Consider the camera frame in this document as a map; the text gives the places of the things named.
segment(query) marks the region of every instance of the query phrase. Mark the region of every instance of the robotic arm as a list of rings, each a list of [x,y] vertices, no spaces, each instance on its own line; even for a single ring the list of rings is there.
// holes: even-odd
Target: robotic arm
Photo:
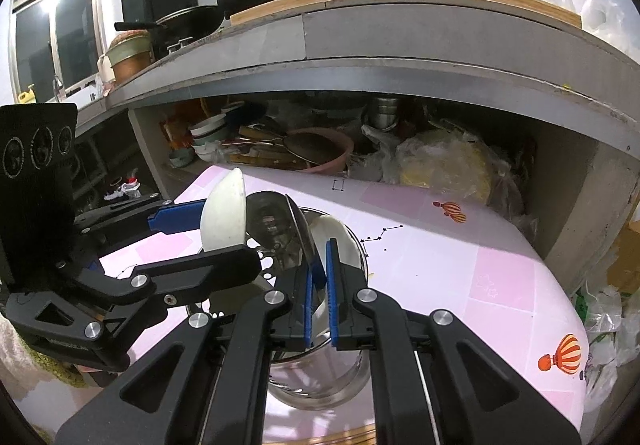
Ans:
[[[3,107],[0,142],[43,126],[54,138],[75,122],[72,104]],[[277,351],[308,349],[319,293],[328,300],[332,345],[369,354],[377,443],[580,443],[574,426],[453,313],[403,310],[367,287],[361,269],[340,261],[335,239],[325,249],[326,271],[319,273],[317,252],[302,251],[301,263],[238,313],[193,313],[130,365],[127,350],[164,319],[167,296],[171,306],[186,305],[249,284],[261,272],[257,251],[235,245],[136,266],[127,280],[105,277],[101,255],[157,231],[197,228],[204,202],[141,198],[69,221],[71,151],[51,150],[48,165],[25,159],[22,177],[2,182],[13,194],[3,208],[21,216],[14,227],[27,227],[31,242],[40,237],[55,245],[35,244],[27,259],[26,232],[16,237],[0,227],[0,307],[38,351],[123,371],[61,427],[56,445],[260,444],[271,360]],[[42,194],[42,187],[56,193]],[[34,201],[39,194],[46,200]],[[304,250],[301,231],[298,237]]]

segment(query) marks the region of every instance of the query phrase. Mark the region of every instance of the window frame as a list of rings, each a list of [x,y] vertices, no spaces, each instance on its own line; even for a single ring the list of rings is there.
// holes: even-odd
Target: window frame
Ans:
[[[26,90],[20,89],[20,79],[18,76],[18,64],[17,64],[17,54],[15,51],[16,39],[16,17],[17,15],[31,6],[41,3],[43,0],[12,0],[11,6],[11,16],[9,19],[9,64],[10,64],[10,79],[12,91],[14,93],[14,102],[18,104],[18,94],[21,91]],[[104,25],[102,24],[102,9],[100,6],[100,0],[91,0],[92,5],[92,15],[94,21],[94,35],[95,35],[95,45],[98,53],[98,57],[105,53],[105,42],[104,42]],[[62,78],[62,67],[60,65],[60,53],[58,52],[58,38],[56,35],[56,14],[49,14],[49,42],[51,43],[51,50],[53,54],[53,67],[60,78]],[[79,82],[73,82],[71,85],[68,85],[66,82],[65,94],[66,99],[69,98],[69,94],[73,91],[77,91],[78,89],[84,88],[85,85],[95,81],[95,75],[97,74],[97,66],[96,71],[92,75],[89,75],[87,78],[80,80]],[[55,97],[48,100],[48,102],[55,102]]]

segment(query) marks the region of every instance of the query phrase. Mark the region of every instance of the pink tablecloth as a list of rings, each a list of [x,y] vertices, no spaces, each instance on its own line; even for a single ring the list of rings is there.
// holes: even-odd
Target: pink tablecloth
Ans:
[[[206,198],[228,172],[210,167],[176,202]],[[417,187],[256,168],[243,173],[247,194],[287,193],[299,206],[348,225],[366,248],[371,287],[411,311],[453,311],[579,428],[586,334],[558,282],[513,225],[484,206],[455,203]],[[134,265],[199,249],[199,231],[157,234],[102,263],[108,275],[128,277]],[[135,343],[135,357],[186,316],[184,308],[169,311],[164,323],[146,330]],[[549,368],[539,363],[545,355]],[[551,363],[554,355],[559,357],[556,364]],[[264,441],[317,437],[372,422],[370,386],[332,411],[299,411],[269,395]]]

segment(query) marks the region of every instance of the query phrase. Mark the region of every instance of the white bowl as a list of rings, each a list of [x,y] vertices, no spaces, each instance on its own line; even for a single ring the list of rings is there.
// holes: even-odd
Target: white bowl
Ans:
[[[211,131],[219,129],[223,125],[225,125],[225,115],[217,114],[191,126],[189,130],[193,136],[206,136]]]

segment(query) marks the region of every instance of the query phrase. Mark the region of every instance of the metal screw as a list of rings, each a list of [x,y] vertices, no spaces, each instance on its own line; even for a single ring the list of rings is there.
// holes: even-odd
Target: metal screw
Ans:
[[[448,326],[453,322],[453,315],[447,310],[438,310],[433,314],[433,321],[439,326]]]
[[[280,304],[284,301],[284,293],[278,290],[271,290],[264,294],[267,304]]]
[[[192,328],[201,328],[209,322],[209,315],[206,313],[194,313],[189,317],[189,326]]]
[[[361,302],[373,302],[378,298],[378,294],[370,288],[361,289],[360,291],[358,291],[356,296]]]
[[[89,322],[84,328],[84,336],[88,339],[94,339],[102,332],[100,322]]]
[[[133,279],[131,279],[131,285],[134,288],[139,288],[140,286],[144,286],[146,284],[146,275],[136,275]]]

